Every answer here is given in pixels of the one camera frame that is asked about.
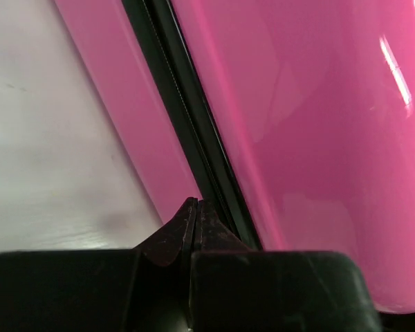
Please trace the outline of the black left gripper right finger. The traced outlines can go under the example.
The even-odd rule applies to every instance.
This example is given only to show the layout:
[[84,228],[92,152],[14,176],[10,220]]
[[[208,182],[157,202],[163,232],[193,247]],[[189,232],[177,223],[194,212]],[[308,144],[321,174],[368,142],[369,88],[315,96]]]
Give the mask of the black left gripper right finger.
[[359,268],[329,251],[251,251],[199,203],[190,273],[195,331],[380,331]]

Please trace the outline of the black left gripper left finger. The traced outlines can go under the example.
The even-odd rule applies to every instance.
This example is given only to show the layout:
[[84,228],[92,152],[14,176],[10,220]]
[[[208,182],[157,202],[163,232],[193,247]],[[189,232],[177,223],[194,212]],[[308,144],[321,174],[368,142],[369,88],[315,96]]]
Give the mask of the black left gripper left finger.
[[0,331],[137,331],[164,300],[187,308],[197,207],[134,248],[0,252]]

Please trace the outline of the pink hard-shell suitcase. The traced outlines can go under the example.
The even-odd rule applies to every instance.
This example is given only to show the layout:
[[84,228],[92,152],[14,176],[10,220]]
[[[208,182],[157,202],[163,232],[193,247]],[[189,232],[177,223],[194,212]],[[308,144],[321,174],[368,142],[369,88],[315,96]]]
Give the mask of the pink hard-shell suitcase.
[[57,1],[162,221],[333,250],[415,312],[415,1]]

